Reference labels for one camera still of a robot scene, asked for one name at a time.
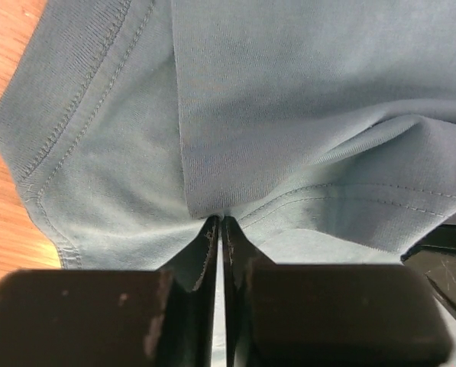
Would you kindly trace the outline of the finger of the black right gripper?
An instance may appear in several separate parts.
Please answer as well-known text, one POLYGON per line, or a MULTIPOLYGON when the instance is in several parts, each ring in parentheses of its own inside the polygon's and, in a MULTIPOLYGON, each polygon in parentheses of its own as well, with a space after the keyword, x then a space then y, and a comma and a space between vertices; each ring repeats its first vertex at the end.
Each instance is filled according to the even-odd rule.
POLYGON ((436 299, 456 319, 456 225, 441 225, 419 240, 402 263, 423 274, 436 299))

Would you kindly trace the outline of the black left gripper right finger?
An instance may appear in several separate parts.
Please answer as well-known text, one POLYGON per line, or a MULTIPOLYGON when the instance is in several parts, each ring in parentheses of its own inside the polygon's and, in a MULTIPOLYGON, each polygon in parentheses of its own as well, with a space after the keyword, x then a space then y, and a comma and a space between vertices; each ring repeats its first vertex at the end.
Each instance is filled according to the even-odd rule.
POLYGON ((226 216, 222 220, 221 234, 227 365, 260 366, 252 336, 247 279, 253 265, 274 265, 275 262, 247 239, 236 218, 226 216))

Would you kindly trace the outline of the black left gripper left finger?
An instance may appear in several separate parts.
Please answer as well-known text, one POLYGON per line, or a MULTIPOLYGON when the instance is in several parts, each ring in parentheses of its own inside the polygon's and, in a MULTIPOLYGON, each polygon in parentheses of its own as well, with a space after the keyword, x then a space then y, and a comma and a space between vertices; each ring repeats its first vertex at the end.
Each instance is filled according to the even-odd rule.
POLYGON ((173 272, 160 338, 162 366, 210 366, 218 256, 218 217, 170 259, 173 272))

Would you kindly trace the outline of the blue grey t shirt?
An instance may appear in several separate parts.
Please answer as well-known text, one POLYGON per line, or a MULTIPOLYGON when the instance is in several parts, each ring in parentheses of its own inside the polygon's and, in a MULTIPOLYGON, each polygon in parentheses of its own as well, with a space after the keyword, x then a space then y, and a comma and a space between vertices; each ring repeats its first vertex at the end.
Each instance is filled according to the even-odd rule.
POLYGON ((50 1, 0 154, 67 269, 156 268, 213 214, 396 263, 456 214, 456 1, 50 1))

